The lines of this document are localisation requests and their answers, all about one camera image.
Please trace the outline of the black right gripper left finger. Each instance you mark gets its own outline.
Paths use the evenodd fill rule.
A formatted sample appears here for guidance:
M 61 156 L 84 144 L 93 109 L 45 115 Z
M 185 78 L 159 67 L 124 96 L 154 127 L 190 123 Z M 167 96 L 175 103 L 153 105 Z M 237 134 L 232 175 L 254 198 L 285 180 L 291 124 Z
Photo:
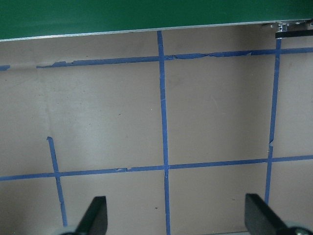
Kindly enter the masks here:
M 105 235 L 108 229 L 107 201 L 105 196 L 93 198 L 75 230 L 76 235 Z

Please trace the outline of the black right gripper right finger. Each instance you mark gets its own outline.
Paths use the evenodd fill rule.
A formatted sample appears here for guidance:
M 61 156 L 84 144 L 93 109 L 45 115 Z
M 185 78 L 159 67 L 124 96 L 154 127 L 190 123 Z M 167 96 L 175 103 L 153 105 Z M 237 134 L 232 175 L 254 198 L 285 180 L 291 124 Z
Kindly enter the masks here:
M 278 215 L 254 193 L 245 196 L 245 226 L 251 235 L 292 235 Z

